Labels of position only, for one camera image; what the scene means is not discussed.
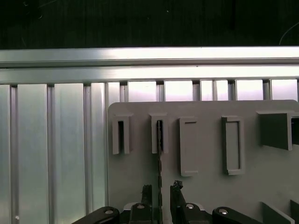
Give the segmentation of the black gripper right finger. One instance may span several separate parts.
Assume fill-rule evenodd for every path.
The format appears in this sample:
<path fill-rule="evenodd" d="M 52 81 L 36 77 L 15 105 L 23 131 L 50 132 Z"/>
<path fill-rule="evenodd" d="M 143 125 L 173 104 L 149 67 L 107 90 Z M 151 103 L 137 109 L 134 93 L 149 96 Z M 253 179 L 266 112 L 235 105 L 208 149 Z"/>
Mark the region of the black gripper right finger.
<path fill-rule="evenodd" d="M 174 224 L 258 224 L 259 221 L 229 207 L 215 208 L 211 214 L 195 203 L 187 203 L 181 189 L 183 184 L 175 180 L 170 186 L 170 210 Z"/>

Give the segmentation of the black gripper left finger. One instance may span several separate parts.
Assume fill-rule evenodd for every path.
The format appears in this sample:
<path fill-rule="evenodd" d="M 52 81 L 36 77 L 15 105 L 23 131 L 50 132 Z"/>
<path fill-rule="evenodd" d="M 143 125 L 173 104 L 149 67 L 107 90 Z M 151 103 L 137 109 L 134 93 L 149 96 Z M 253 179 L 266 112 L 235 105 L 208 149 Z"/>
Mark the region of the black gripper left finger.
<path fill-rule="evenodd" d="M 105 206 L 80 218 L 74 224 L 151 224 L 152 186 L 144 185 L 140 202 L 128 203 L 122 212 L 117 208 Z"/>

